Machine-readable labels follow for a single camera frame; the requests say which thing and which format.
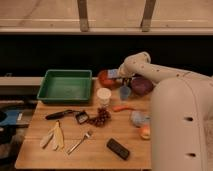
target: paper cup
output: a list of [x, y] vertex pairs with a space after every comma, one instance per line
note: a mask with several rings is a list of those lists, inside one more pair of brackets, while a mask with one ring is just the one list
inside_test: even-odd
[[112, 95], [111, 90], [108, 88], [98, 89], [97, 97], [102, 107], [107, 107], [109, 105], [111, 95]]

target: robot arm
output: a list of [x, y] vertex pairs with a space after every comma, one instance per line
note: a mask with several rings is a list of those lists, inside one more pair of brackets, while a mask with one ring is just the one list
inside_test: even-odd
[[212, 77], [150, 62], [146, 52], [127, 57], [118, 75], [158, 83], [150, 105], [152, 169], [207, 171], [203, 121], [213, 115]]
[[148, 53], [141, 52], [136, 55], [129, 56], [118, 69], [120, 77], [132, 77], [134, 74], [140, 74], [150, 79], [154, 83], [158, 83], [166, 78], [185, 77], [192, 79], [209, 79], [208, 76], [201, 75], [192, 71], [165, 67], [150, 64], [151, 58]]

